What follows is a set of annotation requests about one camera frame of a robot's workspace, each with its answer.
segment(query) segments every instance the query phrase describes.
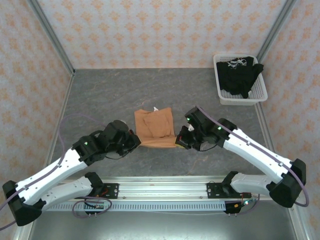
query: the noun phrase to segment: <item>tan fabric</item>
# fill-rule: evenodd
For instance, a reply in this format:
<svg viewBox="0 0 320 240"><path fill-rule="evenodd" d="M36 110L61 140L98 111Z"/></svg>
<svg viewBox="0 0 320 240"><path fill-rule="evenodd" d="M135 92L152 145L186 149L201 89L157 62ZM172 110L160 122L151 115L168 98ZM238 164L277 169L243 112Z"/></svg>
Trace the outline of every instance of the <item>tan fabric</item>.
<svg viewBox="0 0 320 240"><path fill-rule="evenodd" d="M136 134L141 146L150 148L175 148L176 136L171 107L159 111L134 112Z"/></svg>

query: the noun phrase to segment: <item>white plastic basket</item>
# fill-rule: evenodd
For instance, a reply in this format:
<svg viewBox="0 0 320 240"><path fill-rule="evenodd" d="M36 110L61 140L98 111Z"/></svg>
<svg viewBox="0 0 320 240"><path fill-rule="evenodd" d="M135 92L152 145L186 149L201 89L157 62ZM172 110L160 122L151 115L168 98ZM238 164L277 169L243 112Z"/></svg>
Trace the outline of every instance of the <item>white plastic basket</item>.
<svg viewBox="0 0 320 240"><path fill-rule="evenodd" d="M247 99L243 98L242 95L231 95L229 92L220 89L218 71L217 71L217 63L219 62L227 62L231 61L235 58L245 58L252 57L253 64L257 64L258 60L255 56L247 55L247 54L216 54L213 56L214 62L214 73L216 80L216 87L218 90L218 95L220 98L220 103L222 105L245 105L250 106L254 105L258 102L264 102L268 99L267 89L264 82L264 78L260 73L254 82L251 92L249 93L249 97Z"/></svg>

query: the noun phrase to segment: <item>gray stone surface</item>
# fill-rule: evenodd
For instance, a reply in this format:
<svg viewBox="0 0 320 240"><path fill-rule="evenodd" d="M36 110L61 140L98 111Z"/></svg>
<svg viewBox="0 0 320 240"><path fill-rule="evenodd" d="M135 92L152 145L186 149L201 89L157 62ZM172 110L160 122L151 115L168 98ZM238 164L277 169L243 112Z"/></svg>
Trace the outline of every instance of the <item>gray stone surface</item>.
<svg viewBox="0 0 320 240"><path fill-rule="evenodd" d="M171 107L174 130L178 134L181 126L187 124L184 114L195 104L215 119L230 120L265 145L254 106L220 104L212 68L77 70L64 116L81 113L105 125L119 119L135 130L134 111L153 111L154 106L158 109ZM61 133L66 147L70 148L81 136L95 130L103 130L103 127L83 117L71 117ZM60 155L61 145L57 143L52 160ZM100 177L226 175L230 171L261 173L238 155L219 147L207 152L178 147L139 147L122 159L96 162L74 177L89 171L97 172Z"/></svg>

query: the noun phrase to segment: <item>patterned wallpaper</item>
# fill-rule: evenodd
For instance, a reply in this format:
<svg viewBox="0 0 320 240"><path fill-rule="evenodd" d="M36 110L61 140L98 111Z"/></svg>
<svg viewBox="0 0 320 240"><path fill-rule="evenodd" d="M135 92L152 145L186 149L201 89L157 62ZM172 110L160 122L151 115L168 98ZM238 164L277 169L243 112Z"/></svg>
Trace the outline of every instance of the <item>patterned wallpaper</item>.
<svg viewBox="0 0 320 240"><path fill-rule="evenodd" d="M26 0L0 1L0 42L2 186L43 167L70 75ZM8 207L0 212L1 227L12 220ZM0 239L11 239L15 229L1 231Z"/></svg>
<svg viewBox="0 0 320 240"><path fill-rule="evenodd" d="M320 236L320 1L301 0L263 61L276 150L307 163L309 224Z"/></svg>
<svg viewBox="0 0 320 240"><path fill-rule="evenodd" d="M207 68L258 54L285 0L39 0L76 69Z"/></svg>

